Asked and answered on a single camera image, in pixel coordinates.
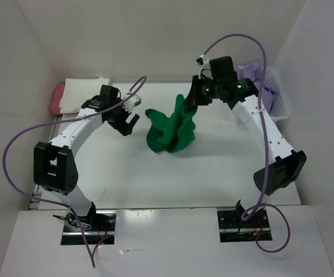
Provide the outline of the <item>cream white t shirt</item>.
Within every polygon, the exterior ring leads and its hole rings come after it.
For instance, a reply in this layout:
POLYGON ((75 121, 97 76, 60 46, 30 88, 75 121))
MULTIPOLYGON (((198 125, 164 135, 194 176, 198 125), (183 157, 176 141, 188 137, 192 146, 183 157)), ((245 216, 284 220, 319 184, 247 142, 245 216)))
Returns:
POLYGON ((109 78, 65 80, 64 93, 60 101, 61 114, 78 113, 81 105, 92 97, 99 95, 103 85, 109 85, 109 78))

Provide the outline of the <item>white plastic basket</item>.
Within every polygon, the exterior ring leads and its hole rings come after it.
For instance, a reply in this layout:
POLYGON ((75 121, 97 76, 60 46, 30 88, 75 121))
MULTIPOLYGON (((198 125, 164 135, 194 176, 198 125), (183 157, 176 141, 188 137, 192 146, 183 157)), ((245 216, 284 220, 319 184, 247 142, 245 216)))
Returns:
POLYGON ((275 68, 267 67, 265 70, 264 81, 276 83, 280 89, 279 96, 277 97, 271 112, 269 112, 272 120, 278 122, 288 119, 291 116, 290 101, 279 71, 275 68))

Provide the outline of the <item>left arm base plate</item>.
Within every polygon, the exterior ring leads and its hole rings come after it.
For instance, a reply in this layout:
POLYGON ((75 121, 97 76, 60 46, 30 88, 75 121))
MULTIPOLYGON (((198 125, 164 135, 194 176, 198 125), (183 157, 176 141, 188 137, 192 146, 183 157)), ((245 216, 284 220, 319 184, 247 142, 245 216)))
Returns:
MULTIPOLYGON (((113 245, 116 227, 116 210, 98 210, 98 221, 92 226, 83 226, 84 235, 90 246, 113 245)), ((73 215, 67 213, 65 216, 53 215, 54 218, 63 221, 61 245, 84 245, 79 225, 75 222, 73 215)))

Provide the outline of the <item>green t shirt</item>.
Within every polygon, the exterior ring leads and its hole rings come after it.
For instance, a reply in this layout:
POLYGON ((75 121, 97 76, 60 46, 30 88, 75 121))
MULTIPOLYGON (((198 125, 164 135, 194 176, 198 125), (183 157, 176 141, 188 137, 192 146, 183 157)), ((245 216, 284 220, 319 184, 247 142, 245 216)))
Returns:
POLYGON ((151 122, 146 142, 153 152, 176 153, 186 149, 195 140, 193 117, 198 108, 185 106, 184 101, 182 94, 176 96, 175 108, 170 116, 151 108, 145 111, 151 122))

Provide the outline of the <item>purple t shirt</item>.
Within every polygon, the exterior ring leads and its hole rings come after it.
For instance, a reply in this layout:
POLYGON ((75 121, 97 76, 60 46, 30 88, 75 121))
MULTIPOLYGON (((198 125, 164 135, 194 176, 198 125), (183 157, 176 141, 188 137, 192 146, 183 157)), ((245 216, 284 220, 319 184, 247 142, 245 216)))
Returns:
MULTIPOLYGON (((258 62, 248 63, 242 68, 240 66, 235 65, 234 70, 237 73, 238 79, 249 78, 257 90, 259 90, 259 85, 262 80, 262 69, 263 66, 258 62)), ((261 98, 264 104, 264 107, 268 112, 271 112, 273 105, 276 102, 277 97, 279 96, 280 89, 276 83, 271 81, 263 81, 262 90, 261 90, 261 98)))

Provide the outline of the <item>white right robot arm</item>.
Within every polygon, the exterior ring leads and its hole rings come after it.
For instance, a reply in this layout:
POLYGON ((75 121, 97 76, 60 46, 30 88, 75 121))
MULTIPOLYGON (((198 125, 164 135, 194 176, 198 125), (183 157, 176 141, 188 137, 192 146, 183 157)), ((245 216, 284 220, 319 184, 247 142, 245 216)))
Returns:
POLYGON ((249 78, 238 79, 231 57, 207 59, 201 55, 196 61, 201 69, 192 78, 184 105, 207 106, 214 99, 221 100, 241 120, 264 157, 264 167, 253 175, 253 187, 236 207, 236 222, 247 227, 275 191, 297 179, 307 157, 303 151, 296 151, 280 133, 254 83, 249 78))

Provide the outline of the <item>red t shirt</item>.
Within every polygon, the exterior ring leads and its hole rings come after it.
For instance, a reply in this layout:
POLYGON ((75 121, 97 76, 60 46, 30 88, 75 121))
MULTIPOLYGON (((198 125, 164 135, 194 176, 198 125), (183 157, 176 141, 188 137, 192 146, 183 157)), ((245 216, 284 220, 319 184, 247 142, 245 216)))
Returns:
POLYGON ((51 115, 62 115, 60 102, 64 94, 65 84, 57 84, 54 89, 53 97, 49 105, 49 112, 51 115))

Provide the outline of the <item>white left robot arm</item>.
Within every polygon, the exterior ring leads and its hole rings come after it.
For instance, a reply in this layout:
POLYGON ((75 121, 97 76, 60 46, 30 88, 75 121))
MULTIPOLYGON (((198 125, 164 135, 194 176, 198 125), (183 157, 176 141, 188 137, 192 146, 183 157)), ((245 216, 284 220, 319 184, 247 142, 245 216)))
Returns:
POLYGON ((123 136, 130 135, 139 116, 134 115, 130 122, 126 120, 141 102, 135 93, 128 92, 122 98, 118 88, 103 85, 99 95, 81 105, 75 122, 49 142, 35 145, 34 183, 52 192, 68 207, 69 213, 63 218, 68 224, 88 231, 101 221, 95 204, 86 198, 77 184, 79 173, 75 163, 76 154, 104 123, 123 136))

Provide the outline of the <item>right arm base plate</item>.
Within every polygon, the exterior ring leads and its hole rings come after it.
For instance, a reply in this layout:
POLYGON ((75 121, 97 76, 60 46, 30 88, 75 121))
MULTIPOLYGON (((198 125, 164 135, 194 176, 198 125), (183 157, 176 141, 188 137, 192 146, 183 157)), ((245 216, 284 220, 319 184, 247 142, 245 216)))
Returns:
POLYGON ((234 208, 217 210, 220 242, 251 242, 259 235, 259 241, 271 241, 270 224, 267 213, 261 210, 259 214, 247 221, 242 221, 234 208))

